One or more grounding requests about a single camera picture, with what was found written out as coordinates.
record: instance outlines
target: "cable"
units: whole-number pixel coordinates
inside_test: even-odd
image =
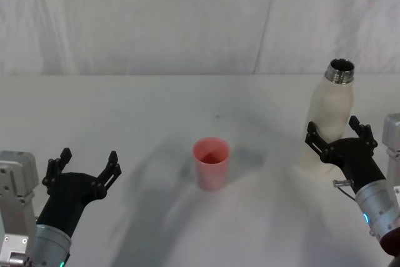
[[[340,192],[342,192],[344,195],[346,195],[348,198],[350,198],[353,201],[356,201],[356,199],[354,197],[352,197],[349,193],[347,193],[345,190],[343,190],[341,187],[337,187],[337,189],[339,189]]]

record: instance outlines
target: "metal bracket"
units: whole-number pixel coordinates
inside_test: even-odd
[[[36,220],[32,199],[39,182],[37,173],[32,154],[0,152],[0,211],[5,231],[1,266],[22,266],[24,255],[34,246]]]

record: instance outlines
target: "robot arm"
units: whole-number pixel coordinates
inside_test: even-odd
[[[355,116],[350,118],[349,125],[358,138],[339,139],[328,144],[318,135],[316,125],[310,122],[306,143],[320,156],[323,163],[335,164],[342,170],[346,182],[356,194],[355,201],[371,229],[371,234],[377,238],[386,253],[399,256],[400,210],[395,201],[394,190],[388,189],[384,175],[373,160],[373,149],[378,143],[373,137],[371,127],[359,124]],[[391,143],[385,135],[384,143]]]
[[[33,155],[0,152],[0,211],[6,232],[0,266],[64,267],[84,208],[105,198],[121,174],[115,151],[97,178],[84,173],[63,173],[71,157],[71,151],[65,148],[59,159],[49,160],[42,183],[50,197],[36,221],[31,200],[38,185],[38,172]]]

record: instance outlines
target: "bottle opening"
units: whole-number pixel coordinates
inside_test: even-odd
[[[332,68],[341,72],[348,72],[354,70],[353,63],[348,61],[347,59],[333,59],[331,61],[331,66]]]
[[[333,59],[325,72],[325,77],[334,84],[348,84],[353,81],[354,65],[347,59]]]

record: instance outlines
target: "teal led light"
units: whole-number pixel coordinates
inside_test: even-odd
[[[369,224],[368,215],[367,215],[366,213],[364,213],[363,215],[364,215],[365,222],[366,222],[367,224]]]

